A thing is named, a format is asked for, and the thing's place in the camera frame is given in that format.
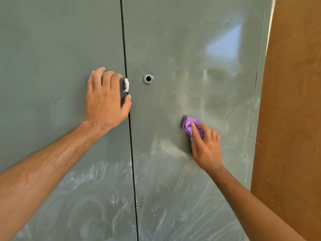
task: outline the purple microfiber cloth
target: purple microfiber cloth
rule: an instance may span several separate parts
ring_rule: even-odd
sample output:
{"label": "purple microfiber cloth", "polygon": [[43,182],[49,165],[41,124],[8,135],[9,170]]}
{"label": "purple microfiber cloth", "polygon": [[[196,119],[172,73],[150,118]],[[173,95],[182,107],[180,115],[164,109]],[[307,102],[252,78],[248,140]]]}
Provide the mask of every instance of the purple microfiber cloth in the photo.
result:
{"label": "purple microfiber cloth", "polygon": [[[184,118],[182,128],[190,137],[193,136],[191,122],[194,122],[196,127],[201,125],[200,122],[195,120],[194,118],[191,118],[191,117]],[[204,130],[202,130],[202,129],[197,129],[197,130],[198,130],[198,133],[200,134],[201,138],[204,139]]]}

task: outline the wooden panel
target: wooden panel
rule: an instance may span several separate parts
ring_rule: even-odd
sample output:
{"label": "wooden panel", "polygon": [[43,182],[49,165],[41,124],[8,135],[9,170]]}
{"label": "wooden panel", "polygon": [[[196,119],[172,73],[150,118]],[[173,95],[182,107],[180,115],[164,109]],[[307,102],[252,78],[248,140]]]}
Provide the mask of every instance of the wooden panel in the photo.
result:
{"label": "wooden panel", "polygon": [[321,0],[277,0],[251,191],[308,241],[321,240]]}

